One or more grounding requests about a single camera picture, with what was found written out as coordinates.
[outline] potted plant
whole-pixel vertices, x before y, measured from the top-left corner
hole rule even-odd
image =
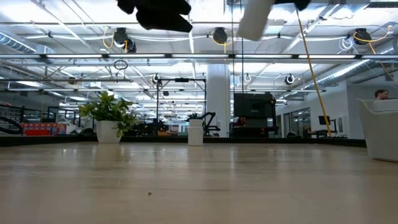
[[[97,138],[99,143],[118,143],[123,135],[131,129],[136,122],[134,115],[128,114],[128,106],[132,102],[124,99],[116,101],[114,95],[104,92],[94,101],[84,106],[79,106],[81,117],[92,116],[97,120]]]

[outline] ceiling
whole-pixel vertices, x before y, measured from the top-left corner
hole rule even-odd
[[[295,36],[300,32],[300,27],[292,4],[276,5],[269,15],[269,22],[264,33],[264,40],[254,42],[236,38],[238,23],[242,16],[240,7],[224,5],[224,0],[190,0],[192,11],[186,19],[193,25],[192,38],[189,34],[164,30],[145,30],[136,21],[135,14],[127,15],[117,7],[116,1],[111,0],[60,0],[43,1],[46,13],[30,0],[0,1],[0,28],[10,34],[16,35],[27,45],[45,45],[53,49],[57,54],[105,54],[123,53],[123,50],[113,45],[111,48],[111,35],[117,27],[126,27],[127,33],[137,46],[137,53],[185,53],[185,54],[305,54],[303,42],[296,43]],[[304,28],[309,28],[306,36],[308,51],[311,54],[355,54],[353,48],[342,50],[341,42],[348,34],[352,35],[355,28],[366,28],[373,39],[385,36],[388,25],[391,25],[389,35],[375,43],[377,47],[394,37],[398,27],[397,9],[369,9],[366,4],[350,4],[341,6],[325,17],[324,20],[312,26],[312,22],[325,13],[327,1],[313,1],[304,11],[300,12],[300,18]],[[59,21],[66,24],[69,30],[61,26]],[[229,36],[230,44],[218,45],[211,38],[215,27],[224,27]],[[85,44],[72,35],[71,31],[79,38],[84,39]],[[368,45],[354,45],[360,54],[369,52]],[[5,45],[0,45],[1,54],[20,54]],[[44,74],[43,65],[26,64],[23,60],[9,60],[18,66],[26,66],[36,73]],[[116,78],[118,72],[112,65],[112,60],[100,62],[99,60],[80,60],[90,66],[67,66],[57,70],[62,65],[73,62],[57,60],[57,63],[48,64],[48,73],[53,73],[52,78],[88,77],[91,79]],[[195,77],[206,78],[206,60],[183,61],[169,59],[129,60],[129,68],[118,73],[118,77],[128,77],[131,82],[101,82],[103,88],[153,88],[152,77],[158,74],[162,78]],[[306,61],[289,63],[242,63],[236,60],[226,63],[236,79],[242,79],[241,72],[250,75],[250,82],[243,82],[243,88],[286,88],[284,78],[293,74],[300,77],[300,82],[309,82],[310,72]],[[313,64],[314,72],[321,74],[338,63]],[[87,83],[78,83],[78,88],[87,88]],[[197,88],[195,83],[170,82],[170,88]],[[235,88],[242,88],[241,82],[235,82]],[[127,100],[139,103],[153,103],[148,94],[127,91],[116,93]],[[169,98],[200,98],[202,91],[191,93],[170,93]]]

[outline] green leaves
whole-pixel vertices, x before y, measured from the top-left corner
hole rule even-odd
[[[124,99],[116,101],[114,95],[108,95],[107,92],[103,92],[99,98],[99,102],[79,106],[79,115],[91,116],[97,121],[118,121],[118,137],[129,131],[137,121],[134,115],[127,113],[133,102]]]

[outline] wall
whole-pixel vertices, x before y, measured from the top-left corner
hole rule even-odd
[[[363,129],[361,120],[359,118],[359,103],[358,99],[361,100],[374,100],[374,92],[379,89],[388,90],[391,98],[398,98],[398,85],[396,88],[390,85],[394,82],[384,83],[371,83],[371,84],[350,84],[347,85],[348,91],[348,104],[349,104],[349,126],[350,126],[350,137],[354,139],[364,139]]]
[[[328,87],[325,90],[326,92],[321,93],[321,97],[326,110],[326,115],[330,116],[330,119],[336,119],[339,116],[346,115],[347,120],[349,120],[346,82],[341,82],[339,83],[338,86]],[[319,124],[318,117],[323,115],[323,113],[319,103],[318,95],[316,93],[309,93],[305,97],[304,101],[288,101],[287,103],[288,105],[285,106],[277,106],[276,108],[277,115],[280,114],[283,115],[285,113],[290,113],[304,108],[310,108],[311,130],[316,131],[320,129],[326,129],[325,125]],[[282,119],[282,134],[283,133],[284,133],[284,120]]]
[[[35,92],[28,92],[28,96],[21,96],[19,93],[0,93],[0,101],[10,103],[12,106],[25,106],[29,109],[47,110],[49,106],[59,106],[61,98],[50,95],[39,95]]]

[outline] pillar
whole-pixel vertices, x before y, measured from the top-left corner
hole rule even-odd
[[[221,138],[229,136],[231,119],[229,76],[228,64],[207,65],[206,111],[216,112],[217,117],[213,119],[210,125],[217,125],[221,129],[218,132]]]

